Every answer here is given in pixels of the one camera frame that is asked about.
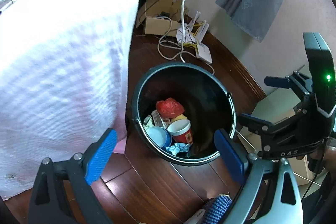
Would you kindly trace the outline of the person's right hand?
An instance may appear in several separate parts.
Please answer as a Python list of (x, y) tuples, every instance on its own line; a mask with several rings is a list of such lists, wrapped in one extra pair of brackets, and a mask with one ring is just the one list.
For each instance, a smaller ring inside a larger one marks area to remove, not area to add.
[(321, 160), (325, 163), (326, 170), (335, 179), (336, 171), (336, 149), (333, 146), (321, 146), (313, 153), (309, 154), (311, 159)]

